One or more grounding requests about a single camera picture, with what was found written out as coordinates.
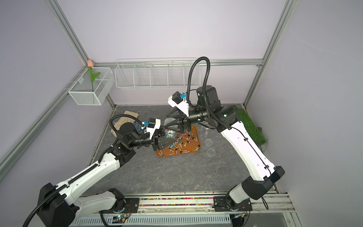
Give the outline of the clear jar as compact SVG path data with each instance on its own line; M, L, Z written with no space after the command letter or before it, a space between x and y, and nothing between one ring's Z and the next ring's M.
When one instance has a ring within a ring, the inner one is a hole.
M208 157L214 157L216 155L216 151L213 148L209 148L207 150L207 156Z
M179 132L173 131L173 130L167 130L167 129L165 129L165 131L164 131L164 137L165 138L174 139L174 138L178 137L179 134L180 134Z

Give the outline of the clear plastic jar lid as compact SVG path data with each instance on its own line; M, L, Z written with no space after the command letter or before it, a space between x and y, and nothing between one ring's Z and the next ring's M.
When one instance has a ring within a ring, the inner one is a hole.
M211 146L213 145L213 141L212 141L211 139L206 139L206 140L205 140L205 145L206 145L207 147L211 147Z

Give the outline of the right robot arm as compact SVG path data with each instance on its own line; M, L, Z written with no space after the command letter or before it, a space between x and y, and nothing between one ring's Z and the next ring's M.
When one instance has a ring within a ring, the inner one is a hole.
M206 62L206 74L203 85L196 92L198 102L193 105L190 101L192 74L200 61ZM248 134L241 117L232 106L222 107L216 89L208 85L210 60L199 57L191 66L186 93L175 92L169 97L168 103L172 107L173 121L164 126L165 129L186 132L192 129L192 124L208 123L208 128L217 130L235 149L250 175L240 184L233 187L225 195L223 208L237 211L247 199L262 198L285 174L281 166L274 165L262 153L251 136Z

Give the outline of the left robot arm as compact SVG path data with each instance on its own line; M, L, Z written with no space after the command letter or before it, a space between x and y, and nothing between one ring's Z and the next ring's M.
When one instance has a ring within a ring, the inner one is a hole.
M135 147L152 146L155 151L162 151L174 144L175 139L166 137L161 121L155 118L142 122L135 116L119 114L110 118L109 125L116 134L115 141L83 171L56 185L44 185L37 206L26 218L24 227L29 226L34 216L38 216L47 227L68 227L74 220L96 212L125 211L126 217L130 217L132 207L115 188L94 196L82 195L109 173L130 161L136 154Z

